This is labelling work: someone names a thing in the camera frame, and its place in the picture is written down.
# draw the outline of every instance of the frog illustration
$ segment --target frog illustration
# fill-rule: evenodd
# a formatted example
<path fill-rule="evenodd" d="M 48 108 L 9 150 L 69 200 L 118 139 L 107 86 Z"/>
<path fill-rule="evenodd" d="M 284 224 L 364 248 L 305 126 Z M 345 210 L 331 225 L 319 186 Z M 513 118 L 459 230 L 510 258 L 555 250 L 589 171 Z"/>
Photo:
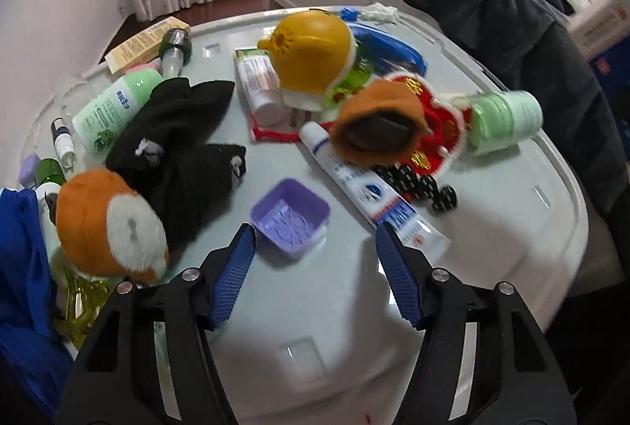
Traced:
<path fill-rule="evenodd" d="M 94 147 L 99 152 L 110 146 L 111 143 L 113 143 L 113 140 L 116 139 L 116 136 L 109 129 L 99 132 L 96 137 L 97 139 L 94 141 Z"/>

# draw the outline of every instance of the white wall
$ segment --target white wall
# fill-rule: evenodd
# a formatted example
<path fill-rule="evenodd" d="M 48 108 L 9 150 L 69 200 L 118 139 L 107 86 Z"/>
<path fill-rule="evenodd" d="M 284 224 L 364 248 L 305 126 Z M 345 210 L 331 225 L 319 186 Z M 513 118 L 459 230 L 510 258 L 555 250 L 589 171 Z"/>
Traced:
<path fill-rule="evenodd" d="M 119 0 L 0 0 L 0 186 L 14 186 L 28 130 L 64 75 L 96 64 L 124 21 Z"/>

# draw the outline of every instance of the plush toy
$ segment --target plush toy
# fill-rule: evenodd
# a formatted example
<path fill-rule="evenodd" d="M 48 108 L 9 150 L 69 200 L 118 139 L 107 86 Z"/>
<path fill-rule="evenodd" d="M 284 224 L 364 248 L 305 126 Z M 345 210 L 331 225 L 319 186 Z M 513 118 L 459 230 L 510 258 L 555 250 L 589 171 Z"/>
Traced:
<path fill-rule="evenodd" d="M 346 161 L 369 167 L 411 157 L 426 132 L 416 94 L 404 82 L 379 79 L 343 103 L 330 140 Z"/>
<path fill-rule="evenodd" d="M 357 43 L 341 18 L 311 9 L 284 17 L 258 48 L 269 53 L 285 105 L 320 112 L 326 92 L 350 73 Z"/>
<path fill-rule="evenodd" d="M 65 255 L 82 273 L 153 283 L 166 271 L 162 222 L 114 172 L 93 169 L 62 186 L 56 225 Z"/>
<path fill-rule="evenodd" d="M 470 112 L 459 111 L 451 103 L 439 99 L 436 91 L 419 75 L 394 72 L 384 78 L 405 84 L 415 94 L 428 126 L 428 133 L 418 140 L 412 155 L 399 162 L 409 165 L 418 175 L 439 178 L 464 150 Z"/>

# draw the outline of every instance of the white bottle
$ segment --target white bottle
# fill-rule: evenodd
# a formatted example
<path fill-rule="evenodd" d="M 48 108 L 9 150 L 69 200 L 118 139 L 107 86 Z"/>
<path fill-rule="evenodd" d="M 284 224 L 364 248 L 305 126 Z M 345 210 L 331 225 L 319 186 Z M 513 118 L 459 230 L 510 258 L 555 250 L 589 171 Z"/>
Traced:
<path fill-rule="evenodd" d="M 278 75 L 269 56 L 258 49 L 237 50 L 236 66 L 256 123 L 269 126 L 283 121 L 287 110 L 282 103 Z"/>
<path fill-rule="evenodd" d="M 76 163 L 77 156 L 74 151 L 74 142 L 70 136 L 68 127 L 65 126 L 62 118 L 57 118 L 50 125 L 52 131 L 52 142 L 55 143 L 55 151 L 61 166 L 64 169 L 71 169 Z"/>
<path fill-rule="evenodd" d="M 333 149 L 328 132 L 314 121 L 300 129 L 300 139 L 375 228 L 389 222 L 401 242 L 421 249 L 435 264 L 450 240 L 429 224 L 409 203 L 374 171 L 345 162 Z"/>

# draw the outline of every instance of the black bead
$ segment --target black bead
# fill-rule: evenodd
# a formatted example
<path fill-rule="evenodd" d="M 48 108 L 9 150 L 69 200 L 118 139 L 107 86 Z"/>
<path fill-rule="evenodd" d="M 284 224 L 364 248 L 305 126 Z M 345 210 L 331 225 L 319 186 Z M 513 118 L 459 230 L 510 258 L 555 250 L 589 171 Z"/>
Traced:
<path fill-rule="evenodd" d="M 415 187 L 415 195 L 418 199 L 435 199 L 439 195 L 435 178 L 433 178 L 430 174 L 421 176 Z"/>
<path fill-rule="evenodd" d="M 453 210 L 458 207 L 458 195 L 455 189 L 450 186 L 442 187 L 440 190 L 440 201 L 444 204 L 446 210 Z"/>
<path fill-rule="evenodd" d="M 416 172 L 408 164 L 401 165 L 401 167 L 398 168 L 398 171 L 405 178 L 409 178 L 409 179 L 416 179 L 417 178 L 416 177 Z"/>
<path fill-rule="evenodd" d="M 396 186 L 396 183 L 398 182 L 398 180 L 396 180 L 392 173 L 385 173 L 382 178 L 392 187 Z"/>
<path fill-rule="evenodd" d="M 458 196 L 453 187 L 445 186 L 440 190 L 440 194 L 435 197 L 432 208 L 436 212 L 453 210 L 458 207 Z"/>
<path fill-rule="evenodd" d="M 374 171 L 378 176 L 382 177 L 387 171 L 387 168 L 384 165 L 375 165 L 372 168 L 372 171 Z"/>

